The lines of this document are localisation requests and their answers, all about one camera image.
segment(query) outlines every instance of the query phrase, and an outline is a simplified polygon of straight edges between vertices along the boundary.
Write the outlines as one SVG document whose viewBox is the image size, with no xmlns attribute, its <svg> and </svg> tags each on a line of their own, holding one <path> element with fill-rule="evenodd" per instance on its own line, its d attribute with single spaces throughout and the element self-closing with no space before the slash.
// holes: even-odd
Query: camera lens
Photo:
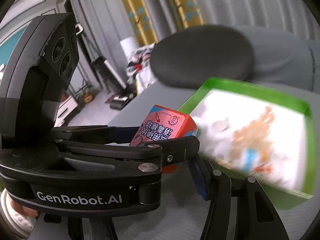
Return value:
<svg viewBox="0 0 320 240">
<path fill-rule="evenodd" d="M 59 60 L 59 58 L 61 57 L 63 49 L 64 49 L 64 44 L 65 44 L 65 39 L 60 38 L 60 40 L 58 40 L 56 46 L 54 46 L 53 54 L 52 54 L 53 62 L 57 62 Z"/>
<path fill-rule="evenodd" d="M 70 52 L 68 52 L 63 61 L 62 61 L 62 64 L 61 64 L 61 68 L 60 68 L 60 74 L 63 75 L 66 71 L 67 71 L 67 68 L 70 64 L 70 60 L 71 60 L 71 57 L 70 57 Z"/>
<path fill-rule="evenodd" d="M 72 77 L 74 71 L 74 67 L 72 66 L 68 72 L 68 80 Z"/>
</svg>

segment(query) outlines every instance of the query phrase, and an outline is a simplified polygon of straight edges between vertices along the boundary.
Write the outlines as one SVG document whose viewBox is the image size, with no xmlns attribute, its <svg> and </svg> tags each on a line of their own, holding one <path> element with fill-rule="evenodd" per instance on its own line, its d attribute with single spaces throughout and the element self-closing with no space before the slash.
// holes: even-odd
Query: pile of clothes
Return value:
<svg viewBox="0 0 320 240">
<path fill-rule="evenodd" d="M 138 48 L 129 56 L 126 73 L 129 84 L 134 84 L 137 95 L 157 81 L 150 67 L 150 54 L 154 43 Z"/>
</svg>

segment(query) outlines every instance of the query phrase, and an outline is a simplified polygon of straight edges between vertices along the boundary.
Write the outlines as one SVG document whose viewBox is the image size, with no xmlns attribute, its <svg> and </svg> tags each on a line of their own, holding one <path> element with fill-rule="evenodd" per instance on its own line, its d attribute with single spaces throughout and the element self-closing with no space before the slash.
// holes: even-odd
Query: drawer handle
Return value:
<svg viewBox="0 0 320 240">
<path fill-rule="evenodd" d="M 68 111 L 68 108 L 66 108 L 66 109 L 58 116 L 58 118 L 60 118 L 61 116 L 63 116 L 63 114 L 64 114 L 66 111 Z"/>
</svg>

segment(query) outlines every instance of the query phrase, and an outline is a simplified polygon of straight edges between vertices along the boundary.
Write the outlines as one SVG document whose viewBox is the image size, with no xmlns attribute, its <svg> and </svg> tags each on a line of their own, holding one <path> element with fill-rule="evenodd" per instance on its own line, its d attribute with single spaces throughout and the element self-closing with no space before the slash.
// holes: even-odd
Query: green rim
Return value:
<svg viewBox="0 0 320 240">
<path fill-rule="evenodd" d="M 209 78 L 188 99 L 188 101 L 186 101 L 179 108 L 179 111 L 185 114 L 190 114 L 212 89 L 224 90 L 253 98 L 258 98 L 304 114 L 307 130 L 307 167 L 302 192 L 307 195 L 312 195 L 314 180 L 316 176 L 317 156 L 316 137 L 314 133 L 312 114 L 309 104 L 301 99 L 260 85 L 229 79 Z M 297 194 L 296 191 L 291 191 L 291 193 L 294 195 Z"/>
</svg>

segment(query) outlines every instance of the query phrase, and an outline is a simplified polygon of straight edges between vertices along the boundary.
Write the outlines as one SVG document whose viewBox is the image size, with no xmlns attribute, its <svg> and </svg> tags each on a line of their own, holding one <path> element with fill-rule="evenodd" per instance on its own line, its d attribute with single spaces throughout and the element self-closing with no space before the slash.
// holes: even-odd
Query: black camera housing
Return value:
<svg viewBox="0 0 320 240">
<path fill-rule="evenodd" d="M 19 39 L 0 84 L 2 142 L 26 143 L 48 133 L 79 62 L 72 13 L 34 18 Z"/>
</svg>

